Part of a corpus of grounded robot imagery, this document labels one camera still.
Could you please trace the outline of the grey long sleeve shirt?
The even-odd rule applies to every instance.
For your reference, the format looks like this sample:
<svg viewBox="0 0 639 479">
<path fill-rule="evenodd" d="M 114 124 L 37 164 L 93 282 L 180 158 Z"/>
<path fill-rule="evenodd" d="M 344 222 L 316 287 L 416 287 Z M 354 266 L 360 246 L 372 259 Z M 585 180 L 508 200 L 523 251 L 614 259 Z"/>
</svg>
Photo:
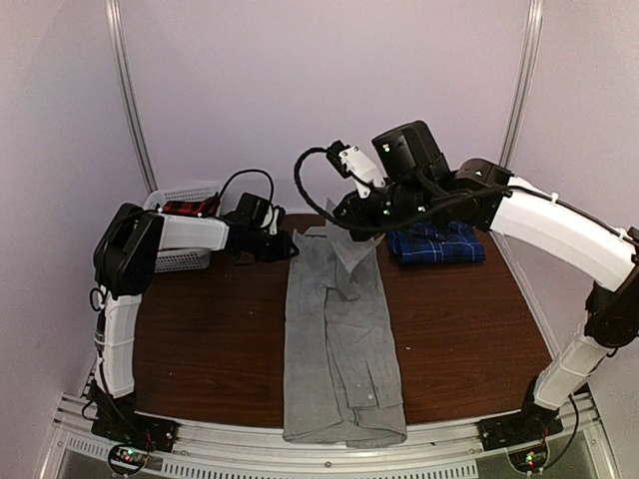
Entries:
<svg viewBox="0 0 639 479">
<path fill-rule="evenodd" d="M 286 295 L 284 432 L 297 444 L 384 448 L 407 438 L 377 240 L 332 223 L 294 232 Z"/>
</svg>

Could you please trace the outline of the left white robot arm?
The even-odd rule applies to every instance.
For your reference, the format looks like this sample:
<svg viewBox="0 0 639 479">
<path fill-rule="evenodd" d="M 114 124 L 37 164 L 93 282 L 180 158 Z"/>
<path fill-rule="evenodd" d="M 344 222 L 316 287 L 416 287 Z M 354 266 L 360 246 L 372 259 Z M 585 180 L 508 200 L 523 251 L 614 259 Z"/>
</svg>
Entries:
<svg viewBox="0 0 639 479">
<path fill-rule="evenodd" d="M 100 298 L 94 344 L 98 372 L 94 401 L 106 428 L 123 443 L 144 432 L 135 414 L 133 353 L 135 323 L 162 252 L 179 249 L 247 254 L 256 262 L 279 262 L 298 255 L 292 235 L 281 228 L 285 211 L 268 199 L 244 193 L 236 208 L 220 214 L 221 196 L 199 202 L 168 201 L 143 209 L 120 206 L 93 256 Z"/>
</svg>

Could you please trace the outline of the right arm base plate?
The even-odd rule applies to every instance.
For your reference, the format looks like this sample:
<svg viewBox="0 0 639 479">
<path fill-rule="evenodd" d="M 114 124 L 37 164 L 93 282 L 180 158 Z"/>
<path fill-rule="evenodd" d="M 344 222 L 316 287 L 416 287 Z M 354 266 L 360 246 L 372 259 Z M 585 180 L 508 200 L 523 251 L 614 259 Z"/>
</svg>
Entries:
<svg viewBox="0 0 639 479">
<path fill-rule="evenodd" d="M 548 435 L 562 432 L 563 424 L 559 418 L 545 423 L 516 412 L 480 420 L 477 429 L 483 450 L 491 451 L 541 441 Z"/>
</svg>

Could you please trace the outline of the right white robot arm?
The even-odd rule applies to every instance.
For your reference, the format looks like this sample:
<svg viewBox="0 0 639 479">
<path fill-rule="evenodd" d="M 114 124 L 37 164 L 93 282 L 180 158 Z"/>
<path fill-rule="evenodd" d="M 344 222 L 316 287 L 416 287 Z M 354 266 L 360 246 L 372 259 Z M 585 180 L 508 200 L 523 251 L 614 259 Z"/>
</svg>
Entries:
<svg viewBox="0 0 639 479">
<path fill-rule="evenodd" d="M 354 192 L 334 209 L 354 240 L 432 221 L 461 221 L 531 244 L 588 274 L 586 320 L 533 379 L 512 418 L 518 439 L 534 439 L 598 364 L 638 336 L 638 232 L 615 229 L 546 194 L 506 168 L 470 159 L 454 170 L 428 125 L 417 120 L 372 140 L 381 161 L 333 142 L 326 158 Z"/>
</svg>

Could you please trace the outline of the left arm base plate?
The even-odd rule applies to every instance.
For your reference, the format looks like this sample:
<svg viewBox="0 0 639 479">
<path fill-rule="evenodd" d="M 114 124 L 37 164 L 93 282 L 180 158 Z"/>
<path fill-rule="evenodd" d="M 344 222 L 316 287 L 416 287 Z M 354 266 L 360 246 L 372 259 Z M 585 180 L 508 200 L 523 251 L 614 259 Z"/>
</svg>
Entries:
<svg viewBox="0 0 639 479">
<path fill-rule="evenodd" d="M 123 419 L 99 417 L 91 426 L 94 435 L 144 451 L 166 453 L 174 450 L 177 431 L 177 422 L 147 416 L 136 416 L 134 425 Z"/>
</svg>

